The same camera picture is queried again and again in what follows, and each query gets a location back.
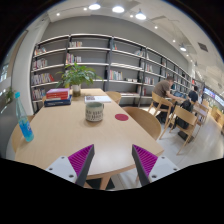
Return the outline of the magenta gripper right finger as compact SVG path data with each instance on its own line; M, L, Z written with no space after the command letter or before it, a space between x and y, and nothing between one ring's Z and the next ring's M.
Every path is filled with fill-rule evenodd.
M132 145L132 156L142 186L148 185L179 170L167 157L156 156L137 145Z

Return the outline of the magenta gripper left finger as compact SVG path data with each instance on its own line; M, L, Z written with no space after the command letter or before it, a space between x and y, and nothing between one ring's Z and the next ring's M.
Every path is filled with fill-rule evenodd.
M70 156L60 156L47 168L47 171L83 187L94 154L94 145L91 144Z

